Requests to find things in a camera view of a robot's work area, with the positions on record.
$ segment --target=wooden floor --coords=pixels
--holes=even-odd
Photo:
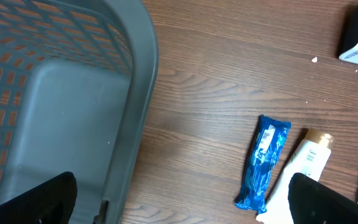
[[[318,128],[337,137],[320,182],[358,199],[358,65],[336,57],[358,0],[144,3],[160,68],[123,223],[257,223],[233,200],[261,114],[293,125],[270,188]]]

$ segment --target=gray basket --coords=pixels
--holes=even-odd
[[[71,171],[70,223],[119,222],[157,64],[138,0],[0,0],[0,204]]]

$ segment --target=tan bottle cap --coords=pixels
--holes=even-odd
[[[335,138],[332,135],[313,128],[308,130],[305,139],[315,142],[320,146],[326,147],[328,149],[332,149],[335,142]]]

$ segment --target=white bottle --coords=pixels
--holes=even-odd
[[[290,161],[285,166],[272,195],[266,203],[267,212],[258,214],[256,220],[265,224],[293,224],[288,186],[292,176],[300,172],[315,181],[320,175],[331,154],[334,138],[317,129],[309,129]]]

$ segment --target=blue snack bar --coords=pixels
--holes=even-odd
[[[237,208],[255,210],[259,214],[266,212],[265,191],[290,129],[288,121],[277,121],[264,115],[260,117],[258,135],[236,198]]]

